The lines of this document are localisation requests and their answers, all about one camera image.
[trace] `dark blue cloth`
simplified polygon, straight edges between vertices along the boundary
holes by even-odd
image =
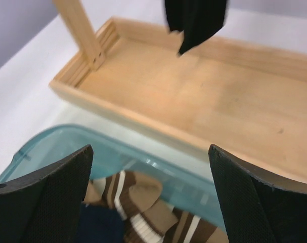
[[[124,223],[116,210],[81,205],[75,243],[122,243]]]

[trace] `translucent blue bin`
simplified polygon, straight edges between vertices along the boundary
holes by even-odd
[[[143,172],[163,183],[162,199],[225,229],[211,181],[80,126],[54,127],[29,140],[0,175],[0,183],[54,163],[87,144],[94,150],[91,179],[111,176],[121,170]]]

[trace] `white tabletop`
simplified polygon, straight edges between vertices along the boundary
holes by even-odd
[[[83,3],[94,29],[113,15],[164,24],[162,0]],[[230,9],[218,34],[307,53],[307,19]],[[77,50],[57,17],[0,69],[0,174],[31,137],[54,125],[74,123],[211,179],[208,163],[60,100],[48,83]]]

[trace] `wooden post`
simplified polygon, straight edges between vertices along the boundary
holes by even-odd
[[[53,0],[62,19],[69,28],[80,49],[84,52],[92,70],[105,61],[104,52],[96,40],[93,28],[79,0]]]

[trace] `wooden frame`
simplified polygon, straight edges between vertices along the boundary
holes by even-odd
[[[50,83],[59,96],[200,159],[215,143],[307,183],[307,55],[212,37],[177,57],[182,37],[163,26],[111,18],[93,33],[78,0],[54,2],[80,46]]]

